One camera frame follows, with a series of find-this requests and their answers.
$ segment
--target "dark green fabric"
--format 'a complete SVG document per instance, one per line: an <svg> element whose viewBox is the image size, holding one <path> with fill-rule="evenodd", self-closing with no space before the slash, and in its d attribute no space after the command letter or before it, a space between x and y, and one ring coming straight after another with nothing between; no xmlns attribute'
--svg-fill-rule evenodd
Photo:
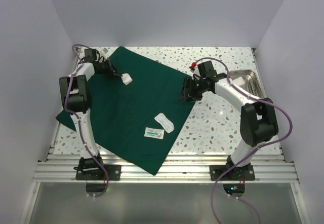
<svg viewBox="0 0 324 224"><path fill-rule="evenodd" d="M95 141L156 175L193 107L193 103L178 100L186 75L124 47L119 47L110 59L133 81L126 86L120 78L106 79L99 74L88 81ZM154 120L159 113L166 115L175 130L165 132L163 140L144 137L145 127L162 129ZM56 119L75 130L67 112L62 111Z"/></svg>

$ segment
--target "metal tray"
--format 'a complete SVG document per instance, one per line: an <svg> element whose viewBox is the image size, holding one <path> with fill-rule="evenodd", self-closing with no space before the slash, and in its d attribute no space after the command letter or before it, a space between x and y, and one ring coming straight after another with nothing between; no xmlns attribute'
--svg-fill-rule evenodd
<svg viewBox="0 0 324 224"><path fill-rule="evenodd" d="M244 90L260 98L265 98L265 93L258 79L257 74L251 69L232 70L229 72L232 80L242 77L245 85L242 87Z"/></svg>

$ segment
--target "gray wall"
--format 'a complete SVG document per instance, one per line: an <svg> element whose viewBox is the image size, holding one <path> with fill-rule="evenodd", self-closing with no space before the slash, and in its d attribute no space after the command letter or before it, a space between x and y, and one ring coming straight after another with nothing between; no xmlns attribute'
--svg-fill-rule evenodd
<svg viewBox="0 0 324 224"><path fill-rule="evenodd" d="M50 0L0 0L0 216L18 223L59 110L71 41Z"/></svg>
<svg viewBox="0 0 324 224"><path fill-rule="evenodd" d="M324 0L285 0L257 49L267 95L293 119L283 150L296 163L314 224L324 223L323 45Z"/></svg>
<svg viewBox="0 0 324 224"><path fill-rule="evenodd" d="M52 0L73 42L256 47L283 0Z"/></svg>

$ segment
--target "white speckled surface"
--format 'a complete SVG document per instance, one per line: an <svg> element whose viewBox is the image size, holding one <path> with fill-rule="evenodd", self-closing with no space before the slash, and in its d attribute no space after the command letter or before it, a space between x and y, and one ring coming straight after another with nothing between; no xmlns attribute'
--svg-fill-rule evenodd
<svg viewBox="0 0 324 224"><path fill-rule="evenodd" d="M117 47L96 47L110 56ZM252 69L257 72L250 48L230 47L127 47L147 58L190 74L189 66L202 57L216 57L224 61L229 70ZM213 62L217 72L223 72L221 64ZM223 98L205 93L201 102L193 107L170 154L229 155L240 141L239 112ZM60 125L55 140L54 154L79 154L76 133ZM103 147L100 153L111 154ZM279 144L257 152L264 155L281 155Z"/></svg>

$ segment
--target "speckled table surface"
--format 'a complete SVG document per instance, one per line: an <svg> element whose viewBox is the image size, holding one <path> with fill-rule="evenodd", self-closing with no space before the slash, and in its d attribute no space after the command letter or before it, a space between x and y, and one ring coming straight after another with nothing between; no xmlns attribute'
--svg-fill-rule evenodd
<svg viewBox="0 0 324 224"><path fill-rule="evenodd" d="M96 47L110 56L117 47ZM252 69L257 73L251 48L243 47L127 47L147 58L190 74L189 66L202 57L216 57L224 61L229 70ZM213 62L217 72L224 71ZM240 113L226 100L210 92L196 102L169 154L179 155L230 155L240 141ZM112 154L100 147L100 154ZM77 135L59 125L55 138L54 154L80 153ZM261 155L281 155L280 145L274 144L257 152Z"/></svg>

